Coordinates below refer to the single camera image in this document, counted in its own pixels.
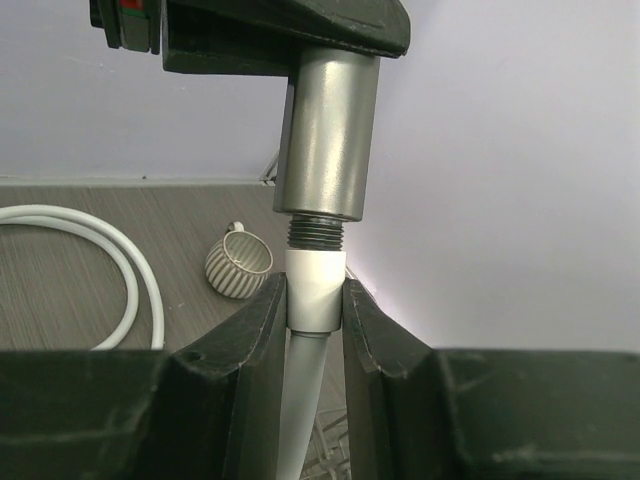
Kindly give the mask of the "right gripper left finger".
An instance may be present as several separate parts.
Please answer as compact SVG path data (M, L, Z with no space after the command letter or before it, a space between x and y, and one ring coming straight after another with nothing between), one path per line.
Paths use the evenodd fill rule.
M5 479L272 479L286 280L176 352L1 356Z

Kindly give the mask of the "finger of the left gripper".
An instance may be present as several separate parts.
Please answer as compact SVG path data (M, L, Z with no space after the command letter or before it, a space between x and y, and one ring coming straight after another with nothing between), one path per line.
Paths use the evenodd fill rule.
M89 12L110 48L185 75L286 76L307 46L398 58L411 38L399 1L92 1Z

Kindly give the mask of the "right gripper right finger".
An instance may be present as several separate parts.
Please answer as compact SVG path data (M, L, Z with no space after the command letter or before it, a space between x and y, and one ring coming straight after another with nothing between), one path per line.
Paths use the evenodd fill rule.
M639 358L434 349L343 286L356 479L635 479Z

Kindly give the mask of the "grey shower head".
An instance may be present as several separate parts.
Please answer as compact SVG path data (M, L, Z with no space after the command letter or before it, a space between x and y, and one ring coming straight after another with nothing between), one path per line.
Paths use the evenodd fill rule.
M339 251L363 217L380 60L309 48L289 78L274 209L292 249Z

